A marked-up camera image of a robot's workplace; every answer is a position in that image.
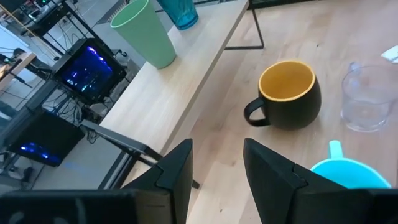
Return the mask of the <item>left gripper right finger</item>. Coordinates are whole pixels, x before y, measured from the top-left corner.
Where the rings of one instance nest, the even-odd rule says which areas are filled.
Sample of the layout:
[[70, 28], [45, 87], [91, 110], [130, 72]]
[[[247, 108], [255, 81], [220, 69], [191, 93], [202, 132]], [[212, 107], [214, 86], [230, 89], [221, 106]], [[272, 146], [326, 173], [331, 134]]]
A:
[[262, 223], [397, 223], [397, 189], [339, 141], [311, 169], [250, 138], [243, 157]]

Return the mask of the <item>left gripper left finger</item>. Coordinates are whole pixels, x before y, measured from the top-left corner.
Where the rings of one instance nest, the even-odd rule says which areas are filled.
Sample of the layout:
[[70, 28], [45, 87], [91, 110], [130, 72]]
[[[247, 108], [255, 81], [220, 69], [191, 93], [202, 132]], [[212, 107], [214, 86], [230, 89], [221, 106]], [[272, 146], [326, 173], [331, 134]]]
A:
[[185, 223], [193, 141], [183, 140], [121, 189], [16, 190], [1, 195], [1, 223]]

